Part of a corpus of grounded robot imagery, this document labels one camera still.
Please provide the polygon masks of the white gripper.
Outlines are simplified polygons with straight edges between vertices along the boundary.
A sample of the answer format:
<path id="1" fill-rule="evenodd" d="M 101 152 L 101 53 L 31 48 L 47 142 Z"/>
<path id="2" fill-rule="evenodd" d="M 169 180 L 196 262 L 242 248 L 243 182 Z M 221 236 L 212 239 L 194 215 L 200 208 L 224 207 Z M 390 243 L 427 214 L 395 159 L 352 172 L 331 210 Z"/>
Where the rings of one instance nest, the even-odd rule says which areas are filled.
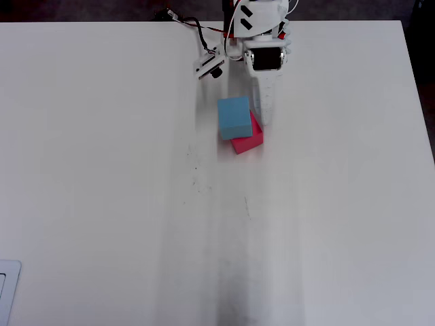
<path id="1" fill-rule="evenodd" d="M 260 124 L 270 124 L 275 108 L 275 86 L 281 79 L 276 73 L 287 62 L 291 41 L 273 35 L 257 35 L 243 42 L 244 61 L 247 72 L 252 77 L 254 111 Z"/>

